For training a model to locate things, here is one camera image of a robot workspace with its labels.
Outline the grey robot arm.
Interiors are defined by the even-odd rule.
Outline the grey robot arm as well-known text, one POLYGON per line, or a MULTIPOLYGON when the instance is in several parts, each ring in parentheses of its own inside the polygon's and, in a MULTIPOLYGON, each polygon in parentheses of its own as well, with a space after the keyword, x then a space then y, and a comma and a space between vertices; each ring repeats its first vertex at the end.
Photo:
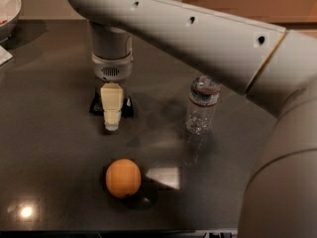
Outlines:
POLYGON ((276 116, 245 190, 238 238, 317 238, 317 40, 171 0, 68 0, 94 54, 126 64, 135 35, 276 116))

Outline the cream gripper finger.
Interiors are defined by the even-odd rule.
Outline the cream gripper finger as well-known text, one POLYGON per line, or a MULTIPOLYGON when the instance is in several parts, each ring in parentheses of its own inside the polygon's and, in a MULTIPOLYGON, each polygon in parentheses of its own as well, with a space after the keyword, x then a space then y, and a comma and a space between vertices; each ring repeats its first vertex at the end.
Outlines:
POLYGON ((118 83, 108 82, 101 87, 100 94, 105 129, 117 131, 121 120, 124 90, 118 83))

